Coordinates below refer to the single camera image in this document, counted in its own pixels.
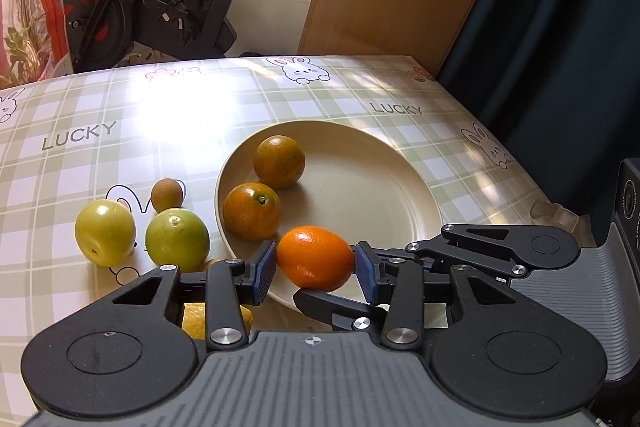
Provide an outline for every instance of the checkered tablecloth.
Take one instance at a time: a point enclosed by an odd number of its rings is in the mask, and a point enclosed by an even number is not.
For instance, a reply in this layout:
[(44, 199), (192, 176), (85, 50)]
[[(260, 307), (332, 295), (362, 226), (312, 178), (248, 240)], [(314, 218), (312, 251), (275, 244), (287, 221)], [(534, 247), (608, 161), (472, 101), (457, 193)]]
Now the checkered tablecloth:
[[(82, 206), (108, 193), (126, 199), (142, 258), (151, 188), (160, 178), (181, 180), (184, 206), (209, 228), (210, 255), (226, 257), (216, 178), (234, 148), (265, 126), (329, 120), (384, 140), (425, 179), (445, 223), (530, 223), (533, 201), (546, 199), (409, 57), (136, 66), (0, 96), (0, 425), (20, 425), (34, 412), (19, 366), (28, 340), (117, 286), (78, 250), (73, 227)], [(114, 272), (121, 282), (135, 274), (127, 266)]]

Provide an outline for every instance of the bright orange fruit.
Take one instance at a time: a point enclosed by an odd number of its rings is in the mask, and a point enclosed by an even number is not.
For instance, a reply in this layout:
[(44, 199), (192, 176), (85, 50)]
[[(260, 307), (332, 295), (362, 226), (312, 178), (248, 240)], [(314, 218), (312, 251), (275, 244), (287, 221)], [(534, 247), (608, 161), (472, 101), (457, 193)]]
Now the bright orange fruit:
[(278, 266), (300, 288), (332, 292), (353, 272), (353, 252), (335, 233), (310, 225), (282, 236), (276, 250)]
[(271, 188), (290, 187), (305, 170), (305, 153), (288, 136), (271, 136), (264, 140), (254, 154), (254, 171), (258, 179)]
[(225, 226), (241, 239), (261, 241), (280, 226), (280, 198), (262, 183), (243, 183), (229, 192), (222, 205)]

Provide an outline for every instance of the beige plate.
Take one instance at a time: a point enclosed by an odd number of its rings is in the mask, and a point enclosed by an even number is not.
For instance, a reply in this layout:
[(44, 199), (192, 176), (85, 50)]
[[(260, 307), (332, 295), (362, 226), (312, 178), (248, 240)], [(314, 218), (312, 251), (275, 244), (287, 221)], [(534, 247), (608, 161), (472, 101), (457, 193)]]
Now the beige plate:
[[(368, 241), (377, 248), (404, 248), (417, 239), (440, 233), (440, 211), (420, 174), (396, 150), (353, 127), (298, 120), (267, 127), (242, 142), (229, 156), (216, 184), (216, 220), (226, 247), (236, 257), (248, 259), (258, 243), (227, 233), (222, 205), (232, 188), (256, 181), (254, 152), (274, 134), (290, 136), (306, 155), (306, 168), (298, 183), (278, 190), (282, 223), (278, 234), (299, 225), (332, 230), (355, 245)], [(293, 294), (298, 287), (280, 270), (269, 295), (296, 310)], [(355, 275), (336, 295), (364, 301)]]

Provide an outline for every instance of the gray ribbed surface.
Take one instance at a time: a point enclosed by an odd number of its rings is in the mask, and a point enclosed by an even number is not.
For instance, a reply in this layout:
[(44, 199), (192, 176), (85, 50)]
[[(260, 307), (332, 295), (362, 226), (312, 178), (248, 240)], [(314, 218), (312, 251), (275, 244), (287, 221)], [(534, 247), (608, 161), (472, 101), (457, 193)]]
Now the gray ribbed surface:
[[(367, 333), (261, 332), (240, 351), (211, 355), (180, 395), (158, 409), (99, 427), (508, 427), (449, 399), (420, 359), (384, 351)], [(91, 423), (44, 413), (29, 427)], [(593, 427), (587, 413), (529, 427)]]
[(607, 353), (607, 380), (640, 360), (640, 295), (615, 223), (602, 247), (583, 248), (571, 266), (536, 270), (511, 287), (591, 331)]

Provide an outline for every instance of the dark teal curtain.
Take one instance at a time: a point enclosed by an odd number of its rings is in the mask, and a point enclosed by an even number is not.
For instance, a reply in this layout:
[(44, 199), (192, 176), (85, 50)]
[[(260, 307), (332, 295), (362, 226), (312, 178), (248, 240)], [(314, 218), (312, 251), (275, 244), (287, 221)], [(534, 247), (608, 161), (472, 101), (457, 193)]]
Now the dark teal curtain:
[(640, 156), (640, 0), (476, 0), (438, 80), (604, 242)]

